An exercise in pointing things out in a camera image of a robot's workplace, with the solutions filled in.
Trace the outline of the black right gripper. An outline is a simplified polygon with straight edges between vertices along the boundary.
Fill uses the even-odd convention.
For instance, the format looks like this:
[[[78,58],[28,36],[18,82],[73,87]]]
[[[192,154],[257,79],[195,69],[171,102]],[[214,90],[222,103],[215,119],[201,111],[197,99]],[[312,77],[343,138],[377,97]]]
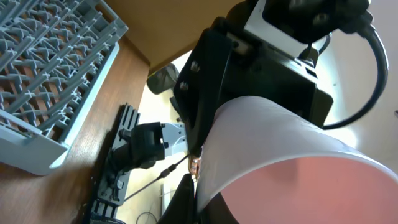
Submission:
[[[173,89],[190,154],[199,156],[216,110],[241,96],[260,96],[319,128],[333,104],[315,70],[268,47],[224,17],[206,28]]]

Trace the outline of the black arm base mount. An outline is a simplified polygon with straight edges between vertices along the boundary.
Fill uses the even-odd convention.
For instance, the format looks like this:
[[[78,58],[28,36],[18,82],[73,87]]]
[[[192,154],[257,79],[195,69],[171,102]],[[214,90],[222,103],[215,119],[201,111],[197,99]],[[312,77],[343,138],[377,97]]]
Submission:
[[[128,142],[119,133],[121,130],[132,131],[139,117],[133,106],[127,103],[120,106],[95,165],[93,190],[82,223],[118,222],[117,210],[124,203],[129,181],[129,172],[124,170],[129,160]]]

